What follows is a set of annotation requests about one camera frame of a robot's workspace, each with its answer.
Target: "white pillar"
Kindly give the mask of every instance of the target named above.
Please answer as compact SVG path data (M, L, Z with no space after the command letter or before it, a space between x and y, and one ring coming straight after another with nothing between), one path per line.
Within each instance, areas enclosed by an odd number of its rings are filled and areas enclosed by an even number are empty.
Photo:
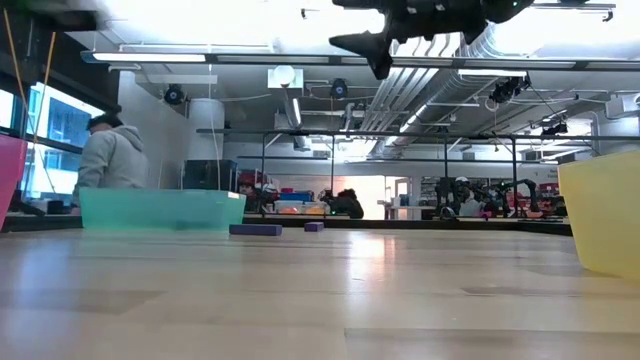
M197 129L224 129L224 104L215 99L192 99L189 103L187 160L222 159L224 135L197 134Z

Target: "person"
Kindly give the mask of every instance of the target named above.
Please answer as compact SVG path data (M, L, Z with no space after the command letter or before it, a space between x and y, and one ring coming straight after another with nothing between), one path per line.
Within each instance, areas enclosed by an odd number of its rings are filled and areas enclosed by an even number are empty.
M80 188L144 188L149 163L138 129L122 123L115 113L97 116L87 124L91 133L82 150L72 214L80 214Z
M338 197L331 199L329 206L335 214L347 214L351 219L362 219L364 210L353 189L346 189L338 193Z

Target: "pink plastic bin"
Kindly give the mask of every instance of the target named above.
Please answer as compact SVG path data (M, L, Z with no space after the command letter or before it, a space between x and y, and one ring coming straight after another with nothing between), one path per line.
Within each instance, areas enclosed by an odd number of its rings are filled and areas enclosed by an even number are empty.
M0 229L9 210L16 185L22 179L27 143L0 135Z

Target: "purple foam block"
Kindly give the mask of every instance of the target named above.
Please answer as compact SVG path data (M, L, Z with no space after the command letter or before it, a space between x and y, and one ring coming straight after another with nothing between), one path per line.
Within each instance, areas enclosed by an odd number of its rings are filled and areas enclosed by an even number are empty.
M231 235L282 235L282 225L229 225Z
M320 232L322 230L324 230L324 223L313 222L304 224L305 232Z

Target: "rod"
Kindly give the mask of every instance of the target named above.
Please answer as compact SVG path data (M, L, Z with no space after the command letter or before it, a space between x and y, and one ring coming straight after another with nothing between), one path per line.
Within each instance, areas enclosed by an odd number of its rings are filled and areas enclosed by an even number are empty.
M445 152L449 152L451 150L453 150L454 147L456 147L456 145L458 145L460 143L460 141L462 141L463 138L458 138L458 140L456 140L453 144L451 144L451 146L449 146L449 148L447 149L447 151Z
M336 137L331 137L331 195L333 195L333 171L335 165L335 156L336 156Z
M512 140L511 147L513 149L513 151L511 151L511 156L513 158L513 208L516 209L515 216L518 218L518 152L516 151L515 139Z
M445 181L445 189L447 189L444 193L444 201L447 206L449 206L449 152L447 151L447 134L444 137L444 181Z
M198 134L211 134L210 128L197 129ZM542 136L542 135L520 135L520 134L493 134L493 133L414 133L414 132L399 132L399 131L359 131L352 130L346 131L333 131L333 130L245 130L245 129L216 129L216 134L283 134L290 136L312 136L312 135L325 135L325 136L368 136L387 138L390 136L407 136L417 138L439 138L445 137L462 137L469 140L491 140L491 139L523 139L523 140L575 140L575 141L589 141L589 140L602 140L602 141L640 141L640 136Z
M238 159L245 160L260 160L261 156L250 156L250 155L240 155L237 157ZM329 161L328 157L308 157L308 156L267 156L266 160L299 160L299 161ZM513 163L513 160L462 160L462 159L448 159L449 164L466 164L466 163L478 163L478 164L509 164ZM395 159L395 158L372 158L367 159L366 161L356 161L351 164L374 164L376 162L422 162L422 163L444 163L444 159L419 159L419 158L403 158L403 159ZM518 160L518 164L544 164L541 160Z
M267 134L262 135L262 170L260 171L260 197L264 193L264 160L266 158L267 150ZM262 208L262 201L258 201L258 211ZM262 217L265 217L265 212L262 211Z
M276 134L276 136L274 136L273 139L271 139L271 141L269 141L269 143L265 147L269 147L269 146L273 145L273 143L276 142L276 140L278 140L280 138L280 136L282 136L282 134Z

